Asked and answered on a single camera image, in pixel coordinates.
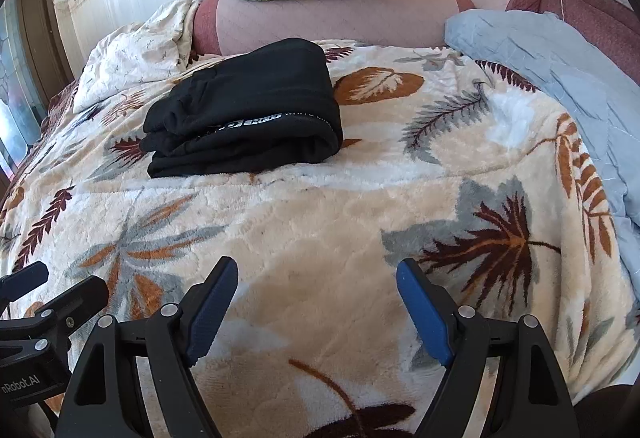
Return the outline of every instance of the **brown leaf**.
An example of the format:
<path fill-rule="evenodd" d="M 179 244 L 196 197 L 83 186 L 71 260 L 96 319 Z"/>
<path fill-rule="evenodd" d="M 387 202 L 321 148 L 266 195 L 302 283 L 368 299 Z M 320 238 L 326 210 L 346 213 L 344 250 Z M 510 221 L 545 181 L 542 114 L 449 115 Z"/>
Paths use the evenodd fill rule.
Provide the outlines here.
<path fill-rule="evenodd" d="M 395 72 L 390 68 L 364 68 L 342 77 L 334 87 L 334 97 L 340 105 L 372 103 L 414 94 L 424 78 L 410 72 Z"/>
<path fill-rule="evenodd" d="M 511 315 L 520 278 L 522 278 L 524 303 L 528 305 L 529 302 L 529 285 L 533 269 L 529 246 L 545 246 L 557 253 L 560 253 L 560 249 L 548 243 L 530 241 L 524 199 L 517 193 L 513 198 L 507 197 L 502 208 L 504 215 L 481 203 L 480 210 L 474 212 L 474 216 L 484 219 L 495 228 L 468 230 L 467 232 L 473 237 L 464 239 L 454 236 L 455 244 L 434 240 L 436 250 L 430 251 L 423 248 L 418 262 L 431 263 L 427 273 L 447 266 L 452 267 L 449 270 L 450 273 L 467 262 L 484 257 L 463 286 L 462 291 L 475 287 L 476 283 L 482 280 L 482 291 L 477 302 L 477 307 L 480 307 L 496 283 L 500 283 L 498 296 L 506 285 L 507 297 L 510 301 L 509 315 Z"/>
<path fill-rule="evenodd" d="M 38 311 L 40 308 L 42 308 L 44 306 L 44 303 L 41 301 L 36 301 L 34 302 L 31 306 L 29 306 L 25 312 L 24 315 L 22 316 L 22 318 L 24 319 L 29 319 L 30 317 L 33 317 L 33 314 Z"/>
<path fill-rule="evenodd" d="M 107 127 L 116 118 L 125 117 L 129 111 L 140 109 L 145 104 L 144 95 L 145 93 L 141 90 L 128 96 L 123 93 L 124 99 L 107 111 L 100 121 L 101 124 Z"/>
<path fill-rule="evenodd" d="M 500 78 L 510 85 L 519 87 L 524 91 L 536 92 L 538 88 L 531 84 L 522 75 L 517 74 L 513 69 L 507 68 L 497 62 L 489 62 L 488 60 L 476 60 L 476 64 L 482 69 L 489 69 L 493 74 L 500 75 Z"/>
<path fill-rule="evenodd" d="M 584 165 L 585 161 L 587 161 L 590 156 L 587 153 L 582 153 L 579 157 L 574 160 L 574 166 L 580 168 Z"/>
<path fill-rule="evenodd" d="M 574 186 L 574 170 L 571 166 L 571 153 L 569 152 L 566 138 L 558 141 L 558 169 L 560 171 L 560 181 L 566 197 L 571 197 L 571 189 Z"/>
<path fill-rule="evenodd" d="M 606 201 L 606 199 L 607 199 L 607 195 L 605 194 L 604 189 L 600 189 L 598 193 L 595 196 L 593 196 L 593 199 L 591 200 L 591 205 L 589 205 L 589 212 L 593 212 L 593 209 L 595 209 L 603 201 Z"/>
<path fill-rule="evenodd" d="M 168 218 L 175 211 L 180 209 L 180 207 L 183 206 L 185 203 L 195 198 L 195 196 L 196 196 L 195 194 L 184 196 L 183 198 L 172 201 L 171 203 L 169 203 L 168 205 L 165 205 L 164 207 L 155 209 L 146 217 L 145 222 L 141 225 L 140 228 L 151 227 L 152 225 L 155 225 L 156 223 Z"/>
<path fill-rule="evenodd" d="M 4 221 L 7 213 L 22 203 L 24 199 L 24 188 L 16 187 L 13 197 L 4 205 L 4 209 L 0 212 L 0 223 Z"/>
<path fill-rule="evenodd" d="M 584 201 L 588 201 L 589 198 L 593 196 L 595 191 L 601 188 L 602 188 L 602 181 L 600 180 L 599 177 L 596 176 L 593 180 L 589 182 L 589 184 L 585 187 L 585 189 L 582 192 L 582 197 L 584 198 Z"/>
<path fill-rule="evenodd" d="M 114 244 L 109 244 L 109 245 L 105 246 L 101 251 L 96 252 L 95 254 L 93 254 L 91 257 L 89 257 L 85 261 L 82 261 L 78 266 L 80 268 L 92 267 L 92 266 L 98 264 L 100 261 L 102 261 L 102 259 L 107 257 L 115 248 L 116 248 L 116 246 Z"/>
<path fill-rule="evenodd" d="M 340 147 L 341 149 L 350 147 L 358 142 L 361 142 L 362 138 L 347 138 L 346 140 L 344 140 L 342 142 L 342 147 Z"/>
<path fill-rule="evenodd" d="M 118 154 L 116 162 L 123 161 L 124 164 L 134 164 L 142 160 L 145 157 L 145 153 L 140 150 L 140 141 L 138 137 L 127 138 L 126 140 L 120 140 L 114 143 L 111 151 Z"/>
<path fill-rule="evenodd" d="M 564 134 L 565 136 L 573 136 L 577 132 L 578 128 L 576 127 L 575 122 L 570 122 L 567 128 L 564 130 L 564 133 L 562 134 Z"/>
<path fill-rule="evenodd" d="M 556 124 L 556 132 L 560 132 L 560 126 L 562 125 L 562 123 L 569 120 L 570 118 L 571 116 L 569 115 L 569 113 L 562 113 L 558 117 L 558 123 Z"/>
<path fill-rule="evenodd" d="M 346 394 L 344 389 L 327 375 L 293 358 L 289 359 L 289 363 L 295 368 L 317 378 L 334 391 L 351 413 L 346 418 L 328 423 L 312 431 L 305 438 L 411 438 L 413 436 L 408 431 L 388 428 L 406 420 L 415 413 L 415 409 L 410 405 L 381 404 L 356 408 L 353 400 Z"/>
<path fill-rule="evenodd" d="M 589 220 L 589 253 L 591 254 L 591 262 L 596 261 L 596 234 L 593 230 L 591 220 Z"/>
<path fill-rule="evenodd" d="M 329 48 L 324 52 L 327 63 L 349 56 L 354 52 L 354 48 Z"/>
<path fill-rule="evenodd" d="M 140 296 L 145 302 L 145 316 L 150 316 L 157 312 L 162 306 L 162 295 L 164 291 L 156 283 L 151 281 L 148 277 L 140 274 L 135 274 L 133 279 L 136 283 L 136 288 L 140 292 Z"/>
<path fill-rule="evenodd" d="M 49 233 L 51 230 L 51 225 L 54 221 L 58 220 L 58 216 L 60 212 L 64 212 L 66 209 L 66 203 L 72 199 L 71 190 L 73 190 L 73 185 L 71 187 L 67 187 L 66 189 L 60 189 L 53 196 L 49 204 L 49 208 L 44 213 L 44 215 L 40 218 L 39 221 L 34 223 L 33 228 L 27 235 L 27 239 L 22 243 L 22 248 L 20 249 L 20 253 L 18 254 L 18 259 L 14 264 L 14 272 L 21 270 L 29 259 L 30 255 L 33 255 L 36 247 L 42 242 L 42 238 L 44 236 L 44 232 Z"/>
<path fill-rule="evenodd" d="M 589 329 L 590 312 L 591 312 L 591 301 L 587 299 L 584 302 L 584 307 L 582 308 L 582 324 L 580 325 L 580 335 L 578 336 L 578 340 L 580 340 L 587 334 L 587 330 Z"/>
<path fill-rule="evenodd" d="M 602 216 L 598 218 L 598 231 L 600 232 L 600 245 L 606 254 L 611 257 L 611 237 Z"/>
<path fill-rule="evenodd" d="M 173 251 L 178 248 L 184 248 L 190 244 L 196 243 L 198 238 L 188 239 L 186 241 L 180 241 L 180 243 L 170 244 L 167 246 L 161 246 L 160 248 L 140 251 L 128 251 L 127 255 L 135 259 L 168 259 L 175 257 Z"/>
<path fill-rule="evenodd" d="M 595 173 L 596 167 L 592 164 L 587 165 L 580 174 L 580 179 L 578 180 L 580 185 L 584 186 L 585 183 L 589 181 L 589 178 L 591 178 Z"/>
<path fill-rule="evenodd" d="M 140 306 L 140 301 L 134 295 L 133 291 L 129 294 L 129 317 L 132 321 L 137 321 L 139 319 L 143 319 L 145 317 L 145 313 L 142 310 L 142 306 Z"/>

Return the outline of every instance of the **bed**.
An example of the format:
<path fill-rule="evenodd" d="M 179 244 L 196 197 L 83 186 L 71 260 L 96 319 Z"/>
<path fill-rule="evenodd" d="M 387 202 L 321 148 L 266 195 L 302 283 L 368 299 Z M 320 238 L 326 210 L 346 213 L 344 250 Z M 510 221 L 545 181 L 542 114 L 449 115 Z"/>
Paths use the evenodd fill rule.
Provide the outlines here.
<path fill-rule="evenodd" d="M 394 2 L 405 4 L 393 19 L 404 31 L 382 20 Z M 640 312 L 602 181 L 557 100 L 506 66 L 443 47 L 445 20 L 470 2 L 287 3 L 298 13 L 328 9 L 322 21 L 357 4 L 347 21 L 354 40 L 335 40 L 344 31 L 335 21 L 324 35 L 313 31 L 321 22 L 290 13 L 280 26 L 305 31 L 247 21 L 249 7 L 263 5 L 285 17 L 278 2 L 241 9 L 205 0 L 185 72 L 77 114 L 78 82 L 69 85 L 2 211 L 10 243 L 0 272 L 35 260 L 50 269 L 13 314 L 29 316 L 94 274 L 110 288 L 109 313 L 144 317 L 229 255 L 239 289 L 193 368 L 220 432 L 410 436 L 443 373 L 396 291 L 396 265 L 413 257 L 456 302 L 485 316 L 533 313 L 574 400 L 607 385 L 638 346 Z M 363 14 L 363 6 L 377 11 Z M 433 21 L 423 21 L 428 12 Z M 328 38 L 319 44 L 340 104 L 341 150 L 321 164 L 259 174 L 150 180 L 139 143 L 151 104 L 197 69 L 291 34 Z M 73 359 L 89 331 L 76 334 Z M 468 436 L 479 435 L 496 373 L 489 361 Z M 59 408 L 60 399 L 50 403 Z"/>

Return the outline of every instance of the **bedsheet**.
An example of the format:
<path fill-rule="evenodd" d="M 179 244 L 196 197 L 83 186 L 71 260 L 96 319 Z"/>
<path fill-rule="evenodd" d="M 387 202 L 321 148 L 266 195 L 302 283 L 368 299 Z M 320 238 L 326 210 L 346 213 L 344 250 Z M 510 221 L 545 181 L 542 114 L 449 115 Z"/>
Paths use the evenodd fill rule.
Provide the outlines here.
<path fill-rule="evenodd" d="M 110 288 L 108 312 L 135 319 L 229 255 L 239 289 L 193 369 L 222 435 L 409 436 L 444 372 L 396 291 L 396 265 L 414 257 L 458 303 L 488 317 L 535 314 L 576 400 L 606 384 L 636 348 L 640 311 L 567 111 L 454 50 L 321 45 L 342 149 L 257 175 L 146 175 L 149 106 L 219 58 L 79 115 L 69 87 L 3 212 L 0 272 L 36 259 L 50 268 L 12 313 L 29 315 L 95 274 Z M 89 331 L 76 334 L 73 360 Z M 489 362 L 470 437 L 496 373 Z"/>
<path fill-rule="evenodd" d="M 640 299 L 640 86 L 552 13 L 470 10 L 447 21 L 445 36 L 473 58 L 519 72 L 575 119 Z"/>

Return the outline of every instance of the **black folded cloth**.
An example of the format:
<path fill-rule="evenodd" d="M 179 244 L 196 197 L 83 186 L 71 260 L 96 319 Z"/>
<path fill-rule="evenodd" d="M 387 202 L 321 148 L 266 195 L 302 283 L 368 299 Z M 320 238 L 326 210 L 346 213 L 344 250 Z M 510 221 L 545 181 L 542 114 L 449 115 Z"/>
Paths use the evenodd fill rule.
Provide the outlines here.
<path fill-rule="evenodd" d="M 143 130 L 152 178 L 319 163 L 342 144 L 324 52 L 303 39 L 193 73 L 151 106 Z"/>

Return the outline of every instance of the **leaf pattern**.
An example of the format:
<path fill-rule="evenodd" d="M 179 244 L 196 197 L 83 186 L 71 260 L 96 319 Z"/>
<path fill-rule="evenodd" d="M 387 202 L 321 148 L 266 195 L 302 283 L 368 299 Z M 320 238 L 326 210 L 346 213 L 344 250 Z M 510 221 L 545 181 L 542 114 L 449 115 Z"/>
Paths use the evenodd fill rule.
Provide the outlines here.
<path fill-rule="evenodd" d="M 431 154 L 430 142 L 436 136 L 450 132 L 453 127 L 479 122 L 489 113 L 489 102 L 482 89 L 482 82 L 474 82 L 474 91 L 462 90 L 458 96 L 444 96 L 432 104 L 423 106 L 403 132 L 400 141 L 404 151 L 427 163 L 440 163 Z"/>
<path fill-rule="evenodd" d="M 70 126 L 69 130 L 76 129 L 80 127 L 83 123 L 89 122 L 93 120 L 101 111 L 106 107 L 106 101 L 98 102 L 97 104 L 92 105 L 89 109 L 84 111 Z"/>
<path fill-rule="evenodd" d="M 140 109 L 144 104 L 145 93 L 143 91 L 135 91 L 130 95 L 122 93 L 123 100 L 120 103 L 113 106 L 102 118 L 101 124 L 107 127 L 111 122 L 117 118 L 125 117 L 129 111 L 135 111 Z"/>
<path fill-rule="evenodd" d="M 515 177 L 497 191 L 465 179 L 456 220 L 437 219 L 383 232 L 386 262 L 396 265 L 413 257 L 458 304 L 480 309 L 488 301 L 488 309 L 495 311 L 483 312 L 486 316 L 518 317 L 529 306 L 534 280 L 531 248 L 560 254 L 557 246 L 531 236 L 529 212 L 526 193 Z"/>
<path fill-rule="evenodd" d="M 60 189 L 53 196 L 53 199 L 49 204 L 49 208 L 40 220 L 33 225 L 33 228 L 31 228 L 31 231 L 27 235 L 27 239 L 22 243 L 22 248 L 18 254 L 18 259 L 14 264 L 13 272 L 17 272 L 24 268 L 29 256 L 33 255 L 33 251 L 42 242 L 44 233 L 46 232 L 48 234 L 51 231 L 51 225 L 54 221 L 58 220 L 60 213 L 64 212 L 66 209 L 66 203 L 72 199 L 71 191 L 73 188 L 74 187 L 72 185 L 66 189 Z"/>
<path fill-rule="evenodd" d="M 4 219 L 9 211 L 20 205 L 24 199 L 24 187 L 16 187 L 12 198 L 5 202 L 2 212 L 0 212 L 0 223 L 4 223 Z"/>
<path fill-rule="evenodd" d="M 491 71 L 494 75 L 500 76 L 505 82 L 515 87 L 519 87 L 523 91 L 536 92 L 539 89 L 531 84 L 526 78 L 517 74 L 513 69 L 507 68 L 497 62 L 489 62 L 488 60 L 475 60 L 475 63 L 482 68 L 484 74 Z"/>
<path fill-rule="evenodd" d="M 71 145 L 69 145 L 69 147 L 66 148 L 66 150 L 55 160 L 53 160 L 52 162 L 43 165 L 42 167 L 38 167 L 38 172 L 40 174 L 45 173 L 47 171 L 50 171 L 51 169 L 53 169 L 54 167 L 57 167 L 58 165 L 66 162 L 69 158 L 71 158 L 71 156 L 73 156 L 76 153 L 76 150 L 84 143 L 84 140 L 80 140 L 79 142 L 75 142 L 72 143 Z"/>
<path fill-rule="evenodd" d="M 44 302 L 36 301 L 31 306 L 29 306 L 22 316 L 23 319 L 29 319 L 34 316 L 35 312 L 44 306 Z"/>
<path fill-rule="evenodd" d="M 382 404 L 357 408 L 343 388 L 331 378 L 308 366 L 304 362 L 291 358 L 290 365 L 317 378 L 334 391 L 349 409 L 351 415 L 307 434 L 305 438 L 411 438 L 414 434 L 401 429 L 389 429 L 391 425 L 409 418 L 415 409 L 408 404 Z"/>
<path fill-rule="evenodd" d="M 22 234 L 15 228 L 6 223 L 2 225 L 2 235 L 0 235 L 0 257 L 5 259 L 9 252 L 14 248 L 14 244 Z"/>
<path fill-rule="evenodd" d="M 604 335 L 606 335 L 606 333 L 609 331 L 609 328 L 613 324 L 614 319 L 615 317 L 610 317 L 609 319 L 598 323 L 596 327 L 593 328 L 593 331 L 589 333 L 589 339 L 587 340 L 587 347 L 585 348 L 586 353 L 589 353 L 593 346 L 598 344 L 600 339 L 603 338 Z"/>
<path fill-rule="evenodd" d="M 626 315 L 625 326 L 634 331 L 636 342 L 640 341 L 640 301 L 636 300 L 631 311 Z"/>
<path fill-rule="evenodd" d="M 451 60 L 456 66 L 465 65 L 460 52 L 450 51 L 446 56 L 442 56 L 441 53 L 425 53 L 424 55 L 414 53 L 415 56 L 404 56 L 397 58 L 394 62 L 422 62 L 423 71 L 440 71 L 444 68 L 447 60 Z"/>
<path fill-rule="evenodd" d="M 147 317 L 162 304 L 180 300 L 182 280 L 164 272 L 162 265 L 185 256 L 192 245 L 214 237 L 224 227 L 193 228 L 156 239 L 150 236 L 167 227 L 195 197 L 184 196 L 151 209 L 134 223 L 127 219 L 118 238 L 95 244 L 76 259 L 68 268 L 71 279 L 102 271 L 110 291 L 105 311 L 127 319 Z"/>
<path fill-rule="evenodd" d="M 481 203 L 479 211 L 474 212 L 474 216 L 484 219 L 494 228 L 468 230 L 467 233 L 473 237 L 465 239 L 454 236 L 455 244 L 434 240 L 435 250 L 423 248 L 418 262 L 431 263 L 426 270 L 426 273 L 430 273 L 436 268 L 446 266 L 450 266 L 453 271 L 466 262 L 484 257 L 462 291 L 476 287 L 482 280 L 482 291 L 477 304 L 480 307 L 491 288 L 499 283 L 499 296 L 506 285 L 510 299 L 509 315 L 511 315 L 517 284 L 521 278 L 524 303 L 529 304 L 529 286 L 533 268 L 529 247 L 546 246 L 557 253 L 560 253 L 560 249 L 542 241 L 530 240 L 527 209 L 524 198 L 518 197 L 518 193 L 511 198 L 507 197 L 502 204 L 502 209 L 503 214 Z"/>
<path fill-rule="evenodd" d="M 342 141 L 342 146 L 340 148 L 344 149 L 347 147 L 351 147 L 352 145 L 361 141 L 362 141 L 362 138 L 345 138 L 345 140 Z"/>
<path fill-rule="evenodd" d="M 130 169 L 147 156 L 140 149 L 143 135 L 140 130 L 126 137 L 111 137 L 104 145 L 104 162 L 89 176 L 95 181 L 111 180 Z"/>
<path fill-rule="evenodd" d="M 593 264 L 598 247 L 608 257 L 613 255 L 614 238 L 611 234 L 615 236 L 616 227 L 602 180 L 591 157 L 582 150 L 582 139 L 575 121 L 568 113 L 562 113 L 556 123 L 556 136 L 540 140 L 527 154 L 542 144 L 555 142 L 560 182 L 566 197 L 571 198 L 575 191 L 578 204 L 582 206 L 582 236 Z"/>
<path fill-rule="evenodd" d="M 327 50 L 324 50 L 324 56 L 326 58 L 327 64 L 329 64 L 334 60 L 349 56 L 353 52 L 354 48 L 329 48 Z"/>
<path fill-rule="evenodd" d="M 395 72 L 390 68 L 364 68 L 338 80 L 334 97 L 340 105 L 372 103 L 409 96 L 423 83 L 424 78 L 419 74 Z"/>

